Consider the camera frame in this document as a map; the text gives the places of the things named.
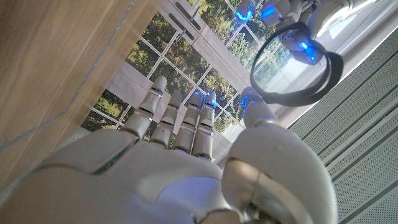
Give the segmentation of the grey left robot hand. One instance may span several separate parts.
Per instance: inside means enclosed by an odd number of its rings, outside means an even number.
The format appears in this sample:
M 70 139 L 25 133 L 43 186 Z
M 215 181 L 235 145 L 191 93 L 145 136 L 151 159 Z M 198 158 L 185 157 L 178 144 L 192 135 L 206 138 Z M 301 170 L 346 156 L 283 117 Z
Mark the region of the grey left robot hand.
M 278 38 L 296 60 L 315 65 L 326 55 L 315 39 L 332 27 L 374 4 L 376 0 L 269 0 L 241 1 L 236 9 L 236 20 L 245 23 L 261 5 L 259 19 L 266 27 L 276 27 L 275 32 L 264 42 Z

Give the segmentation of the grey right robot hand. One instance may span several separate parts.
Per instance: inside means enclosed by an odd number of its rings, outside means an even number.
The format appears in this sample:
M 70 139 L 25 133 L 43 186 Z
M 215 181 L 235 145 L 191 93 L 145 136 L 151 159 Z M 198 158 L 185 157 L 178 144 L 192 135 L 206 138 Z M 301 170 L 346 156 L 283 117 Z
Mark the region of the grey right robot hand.
M 175 92 L 149 141 L 164 94 L 158 77 L 120 130 L 100 129 L 48 156 L 1 202 L 2 223 L 336 223 L 331 177 L 317 154 L 283 128 L 271 103 L 315 99 L 243 90 L 245 129 L 223 168 L 211 161 L 215 94 L 196 94 L 172 147 Z

